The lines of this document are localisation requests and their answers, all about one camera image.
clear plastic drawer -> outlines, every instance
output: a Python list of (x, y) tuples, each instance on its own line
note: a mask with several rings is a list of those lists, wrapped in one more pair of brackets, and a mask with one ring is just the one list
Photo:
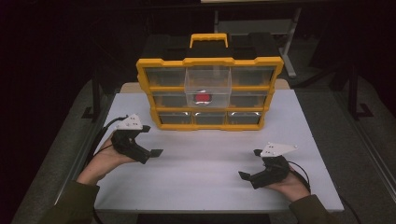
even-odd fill
[(195, 124), (224, 124), (225, 112), (194, 112)]
[(233, 91), (230, 107), (263, 107), (267, 91)]
[(145, 68), (148, 83), (154, 87), (183, 86), (186, 75), (184, 67)]
[(262, 112), (228, 112), (229, 124), (258, 124)]
[(183, 91), (154, 91), (152, 93), (157, 107), (185, 107), (186, 94)]
[(191, 124), (191, 112), (159, 112), (162, 124)]
[(274, 66), (232, 67), (234, 86), (267, 86), (275, 71)]
[(187, 68), (184, 91), (189, 107), (227, 107), (231, 93), (230, 67), (214, 65)]

storage case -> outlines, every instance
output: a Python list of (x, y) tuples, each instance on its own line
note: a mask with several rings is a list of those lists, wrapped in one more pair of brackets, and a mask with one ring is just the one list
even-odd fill
[(137, 64), (163, 130), (259, 130), (282, 58), (269, 33), (151, 35)]

red object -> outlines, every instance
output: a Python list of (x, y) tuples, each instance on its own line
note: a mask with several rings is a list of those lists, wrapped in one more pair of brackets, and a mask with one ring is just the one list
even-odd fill
[(196, 94), (195, 101), (196, 102), (208, 102), (208, 101), (210, 101), (210, 94), (207, 94), (207, 93)]

white plastic part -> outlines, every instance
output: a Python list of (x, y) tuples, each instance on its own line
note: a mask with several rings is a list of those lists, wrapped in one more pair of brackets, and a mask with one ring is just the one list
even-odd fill
[(260, 154), (261, 157), (277, 157), (297, 150), (297, 146), (269, 142)]
[(119, 124), (116, 126), (117, 130), (142, 130), (143, 125), (142, 122), (140, 122), (139, 116), (136, 114), (132, 114), (128, 116), (128, 118), (124, 119), (123, 121), (120, 121)]

yellow frame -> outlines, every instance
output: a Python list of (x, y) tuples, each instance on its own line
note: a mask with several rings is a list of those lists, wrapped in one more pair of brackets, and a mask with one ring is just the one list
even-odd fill
[[(244, 131), (244, 130), (260, 130), (264, 125), (265, 113), (269, 110), (273, 94), (275, 92), (276, 77), (281, 73), (283, 68), (283, 60), (281, 57), (258, 57), (254, 60), (235, 60), (233, 58), (186, 58), (183, 61), (164, 61), (163, 59), (139, 59), (136, 64), (137, 79), (141, 89), (147, 94), (150, 104), (150, 115), (153, 121), (160, 129), (163, 130), (179, 130), (192, 131), (199, 129), (218, 129), (225, 131)], [(195, 107), (157, 107), (154, 102), (152, 93), (154, 91), (184, 91), (184, 87), (158, 87), (150, 86), (146, 75), (145, 68), (148, 67), (191, 67), (197, 65), (223, 65), (223, 66), (274, 66), (276, 69), (267, 86), (232, 86), (233, 91), (268, 91), (263, 107), (228, 107), (228, 108), (195, 108)], [(162, 124), (159, 112), (191, 112), (191, 124)], [(222, 125), (202, 125), (194, 124), (193, 112), (262, 112), (260, 122), (258, 124), (227, 124), (228, 116), (226, 115), (226, 123)]]

